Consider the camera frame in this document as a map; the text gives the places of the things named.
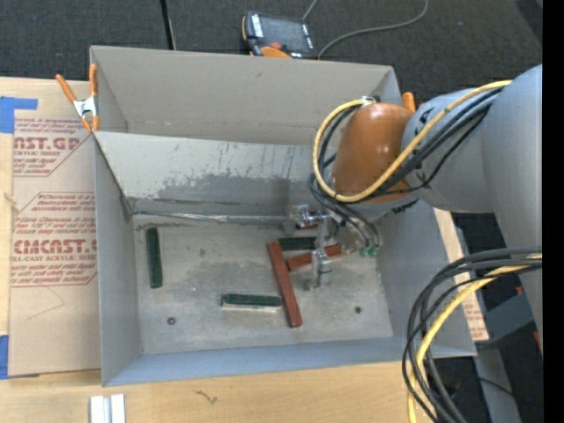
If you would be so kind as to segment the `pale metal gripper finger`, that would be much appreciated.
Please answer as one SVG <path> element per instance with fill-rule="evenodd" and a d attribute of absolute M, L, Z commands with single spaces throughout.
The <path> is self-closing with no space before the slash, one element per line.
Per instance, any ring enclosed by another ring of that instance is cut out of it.
<path fill-rule="evenodd" d="M 324 253 L 314 253 L 312 255 L 312 276 L 308 281 L 308 290 L 327 286 L 330 283 L 331 272 L 329 257 Z"/>
<path fill-rule="evenodd" d="M 309 229 L 318 223 L 318 215 L 309 210 L 307 204 L 290 205 L 286 208 L 284 233 L 294 235 L 297 230 Z"/>

